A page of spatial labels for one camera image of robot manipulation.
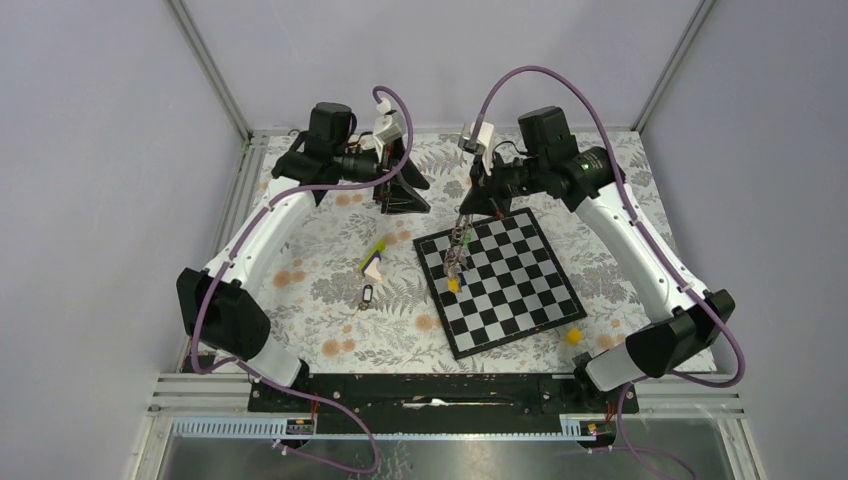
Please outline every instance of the black and white checkered board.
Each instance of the black and white checkered board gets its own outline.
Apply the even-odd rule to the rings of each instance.
[[[586,317],[529,208],[473,224],[467,285],[457,294],[444,272],[450,232],[413,243],[455,358]]]

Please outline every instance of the black bracket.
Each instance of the black bracket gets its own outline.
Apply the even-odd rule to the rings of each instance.
[[[590,413],[602,419],[605,403],[587,404],[571,375],[550,374],[313,374],[297,389],[354,410],[374,433],[559,433],[560,414]],[[620,392],[611,392],[618,398]],[[254,384],[249,412],[303,413],[310,402]],[[637,413],[636,396],[623,413]],[[358,434],[345,414],[318,406],[318,433]]]

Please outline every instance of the keychain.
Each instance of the keychain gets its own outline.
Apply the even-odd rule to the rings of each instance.
[[[371,300],[374,298],[374,287],[371,285],[365,285],[362,289],[362,300],[359,302],[360,310],[368,310],[368,307],[371,306]]]

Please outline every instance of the metal frame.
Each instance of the metal frame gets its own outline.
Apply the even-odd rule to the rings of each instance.
[[[686,29],[683,30],[683,35],[674,47],[674,51],[671,52],[671,57],[666,62],[662,73],[660,73],[660,78],[657,80],[656,85],[654,85],[654,89],[651,90],[651,94],[648,95],[648,101],[645,102],[645,106],[642,107],[642,111],[636,117],[631,130],[637,131],[640,134],[645,131],[645,127],[651,120],[654,110],[656,110],[663,94],[665,94],[666,89],[671,84],[671,79],[674,78],[674,75],[680,68],[680,64],[686,58],[686,54],[689,53],[689,48],[695,42],[695,37],[698,36],[701,27],[707,21],[707,17],[709,17],[710,12],[712,12],[717,2],[718,0],[701,0],[698,4],[698,8],[695,9],[695,13],[689,19]]]
[[[221,75],[221,71],[215,65],[215,61],[212,59],[206,43],[203,42],[203,37],[200,36],[200,32],[197,30],[197,26],[194,24],[188,8],[183,0],[166,0],[165,3],[168,4],[174,20],[176,20],[180,31],[182,31],[185,37],[186,43],[191,48],[207,80],[209,80],[212,90],[221,102],[221,106],[224,107],[227,117],[229,117],[230,122],[242,140],[247,141],[250,138],[250,125],[245,120],[244,115],[242,115],[235,98],[233,98],[233,94],[230,92],[229,87],[227,87],[223,75]]]
[[[703,375],[711,381],[727,380],[727,375]],[[148,408],[147,432],[135,469],[137,480],[155,480],[167,458],[169,440],[175,436],[265,438],[286,418],[308,418],[302,414],[267,414],[247,411],[251,380],[246,374],[163,374],[160,375]],[[736,389],[715,390],[677,377],[648,379],[636,385],[641,411],[632,418],[712,419],[719,428],[734,477],[737,480],[765,480],[759,454],[754,446],[744,409]],[[597,419],[597,415],[562,415],[561,435],[378,435],[387,440],[550,440],[574,441],[574,424]],[[364,435],[322,435],[336,440],[363,440]]]
[[[672,78],[677,73],[683,59],[689,52],[695,37],[717,0],[701,0],[678,41],[671,57],[666,63],[656,85],[654,86],[645,106],[630,130],[642,133],[649,123],[664,92]],[[228,118],[239,135],[245,140],[245,151],[238,162],[230,185],[227,204],[222,212],[221,220],[215,234],[213,254],[217,253],[232,237],[239,226],[245,221],[255,193],[256,182],[259,178],[262,161],[265,156],[270,136],[285,135],[288,130],[252,131],[242,115],[238,104],[227,87],[218,70],[206,44],[183,0],[166,0],[165,2],[184,34],[198,64],[210,82],[216,96],[223,106]],[[455,133],[454,129],[435,128],[422,129],[426,133]],[[182,363],[188,353],[189,343],[186,340],[179,357]],[[706,375],[711,380],[726,379],[724,375]],[[716,391],[701,387],[676,377],[661,380],[648,380],[636,385],[636,393],[641,405],[637,418],[712,418],[721,431],[725,449],[730,460],[734,476],[737,479],[764,480],[765,474],[759,454],[753,443],[748,421],[735,389]],[[135,462],[130,466],[128,478],[139,480],[155,480],[161,474],[162,464],[167,458],[169,440],[175,435],[185,434],[185,425],[202,419],[203,425],[215,431],[225,425],[236,425],[241,428],[227,430],[229,436],[249,435],[255,427],[271,425],[281,419],[299,414],[256,414],[247,411],[250,395],[250,379],[246,374],[163,374],[159,377],[148,408],[148,415],[134,450]],[[562,435],[381,435],[380,438],[403,440],[452,439],[475,440],[494,438],[503,440],[575,440],[573,423],[580,420],[594,419],[591,415],[563,415]],[[334,436],[337,439],[358,439],[364,435]]]

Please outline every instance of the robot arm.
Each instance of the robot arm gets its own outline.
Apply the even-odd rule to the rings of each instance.
[[[376,180],[394,168],[404,154],[405,122],[388,100],[377,107],[381,116],[374,125],[375,149],[349,144],[356,117],[350,108],[319,103],[312,110],[309,129],[298,138],[272,169],[273,180],[259,204],[235,237],[202,271],[185,269],[177,279],[177,293],[186,333],[193,335],[198,311],[212,283],[210,272],[221,281],[212,294],[200,339],[245,362],[261,375],[290,386],[306,364],[271,336],[271,322],[254,300],[272,257],[283,248],[326,190],[304,191],[277,201],[282,192],[302,185],[331,185],[340,180]],[[430,206],[414,188],[429,183],[406,162],[400,174],[374,188],[374,200],[385,214],[421,212]]]
[[[627,337],[615,348],[590,360],[577,361],[575,375],[599,392],[607,392],[642,376],[659,378],[711,345],[718,329],[706,312],[677,286],[665,266],[652,252],[624,209],[606,150],[593,147],[584,152],[568,129],[565,115],[547,107],[518,119],[527,157],[505,164],[497,152],[480,152],[491,143],[493,129],[481,135],[470,148],[468,135],[460,135],[460,146],[474,151],[472,187],[460,206],[464,214],[503,216],[513,197],[546,192],[561,199],[601,238],[636,289],[651,325]],[[492,157],[491,174],[484,168],[484,154]],[[724,290],[710,292],[692,275],[653,225],[642,215],[629,185],[624,191],[635,206],[638,220],[659,243],[672,265],[679,269],[688,287],[710,305],[723,321],[735,308]]]

